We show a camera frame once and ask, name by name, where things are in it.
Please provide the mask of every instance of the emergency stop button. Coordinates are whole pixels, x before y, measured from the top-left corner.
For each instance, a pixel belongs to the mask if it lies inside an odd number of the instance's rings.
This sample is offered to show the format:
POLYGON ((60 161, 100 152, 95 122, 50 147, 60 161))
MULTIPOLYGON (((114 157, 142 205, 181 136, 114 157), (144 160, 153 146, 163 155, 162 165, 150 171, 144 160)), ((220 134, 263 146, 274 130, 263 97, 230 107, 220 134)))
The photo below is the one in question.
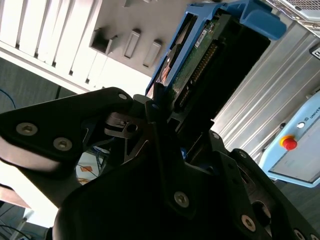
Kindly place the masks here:
POLYGON ((281 141, 280 145, 284 147, 286 150, 291 151, 295 149, 298 146, 297 141, 295 140, 295 137, 292 135, 284 136, 281 141))

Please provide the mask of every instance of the red button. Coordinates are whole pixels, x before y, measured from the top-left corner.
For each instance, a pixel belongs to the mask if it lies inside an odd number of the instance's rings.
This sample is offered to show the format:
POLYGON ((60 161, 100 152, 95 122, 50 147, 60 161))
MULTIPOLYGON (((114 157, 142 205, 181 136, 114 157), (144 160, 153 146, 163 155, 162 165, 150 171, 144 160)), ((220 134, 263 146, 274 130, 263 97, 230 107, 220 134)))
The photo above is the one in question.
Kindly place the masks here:
POLYGON ((298 143, 293 138, 287 138, 283 141, 283 147, 288 151, 295 149, 298 146, 298 143))

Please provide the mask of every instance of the metal screw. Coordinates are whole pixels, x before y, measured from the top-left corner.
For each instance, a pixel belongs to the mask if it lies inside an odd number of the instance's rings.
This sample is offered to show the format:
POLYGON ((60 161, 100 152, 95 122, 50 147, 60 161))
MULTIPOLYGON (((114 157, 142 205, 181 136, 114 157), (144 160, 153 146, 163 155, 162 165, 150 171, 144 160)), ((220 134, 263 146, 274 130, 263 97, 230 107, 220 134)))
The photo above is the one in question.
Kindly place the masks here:
POLYGON ((124 99, 124 100, 126 100, 126 99, 127 99, 127 96, 126 96, 126 95, 124 95, 124 94, 122 94, 122 93, 119 93, 119 97, 120 97, 121 99, 124 99))
POLYGON ((241 216, 241 220, 243 225, 249 229, 251 232, 255 232, 256 231, 256 225, 254 223, 254 221, 248 217, 247 215, 242 215, 241 216))
POLYGON ((29 123, 29 122, 23 122, 16 126, 15 130, 24 136, 32 136, 35 135, 38 132, 38 128, 36 125, 29 123))
POLYGON ((182 191, 176 191, 174 193, 174 200, 182 208, 187 208, 189 206, 189 198, 182 191))
POLYGON ((295 229, 294 233, 300 240, 306 240, 305 237, 302 235, 302 233, 299 230, 295 229))
POLYGON ((219 135, 216 134, 215 132, 213 133, 213 136, 214 136, 215 139, 219 139, 220 138, 219 135))
POLYGON ((155 104, 152 104, 152 107, 154 107, 155 109, 159 109, 159 107, 155 104))
POLYGON ((72 142, 64 137, 58 137, 53 141, 53 146, 60 151, 69 151, 72 148, 72 142))
POLYGON ((310 237, 311 237, 311 239, 312 240, 319 240, 319 238, 317 238, 315 235, 313 235, 313 234, 310 234, 310 237))
POLYGON ((240 154, 241 157, 243 157, 244 159, 247 158, 247 155, 246 155, 243 151, 239 151, 239 154, 240 154))

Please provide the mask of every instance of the blue cable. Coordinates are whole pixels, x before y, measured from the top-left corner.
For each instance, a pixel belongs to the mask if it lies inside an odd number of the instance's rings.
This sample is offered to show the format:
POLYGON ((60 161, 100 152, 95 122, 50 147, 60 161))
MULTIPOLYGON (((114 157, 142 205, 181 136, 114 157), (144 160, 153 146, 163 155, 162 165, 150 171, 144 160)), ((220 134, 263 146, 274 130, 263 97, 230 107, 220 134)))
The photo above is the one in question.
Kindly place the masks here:
POLYGON ((2 89, 0 89, 0 92, 2 92, 3 94, 5 94, 5 95, 11 100, 14 109, 17 109, 16 104, 15 104, 15 101, 12 99, 12 97, 11 97, 8 93, 6 93, 5 91, 3 91, 2 89))

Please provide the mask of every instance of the circuit board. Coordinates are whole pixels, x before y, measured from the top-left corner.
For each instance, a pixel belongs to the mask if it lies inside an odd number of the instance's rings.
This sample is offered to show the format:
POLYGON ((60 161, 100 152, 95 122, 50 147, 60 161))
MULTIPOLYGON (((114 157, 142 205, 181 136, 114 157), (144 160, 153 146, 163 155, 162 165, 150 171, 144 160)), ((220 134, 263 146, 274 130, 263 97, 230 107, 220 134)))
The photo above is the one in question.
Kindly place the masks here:
MULTIPOLYGON (((167 103, 172 103, 177 98, 185 88, 187 82, 190 82, 192 85, 197 83, 207 63, 218 48, 214 41, 215 31, 218 25, 218 19, 214 18, 204 27, 171 87, 167 90, 167 103)), ((187 99, 189 94, 187 88, 184 91, 184 96, 180 99, 180 105, 183 105, 187 99)))

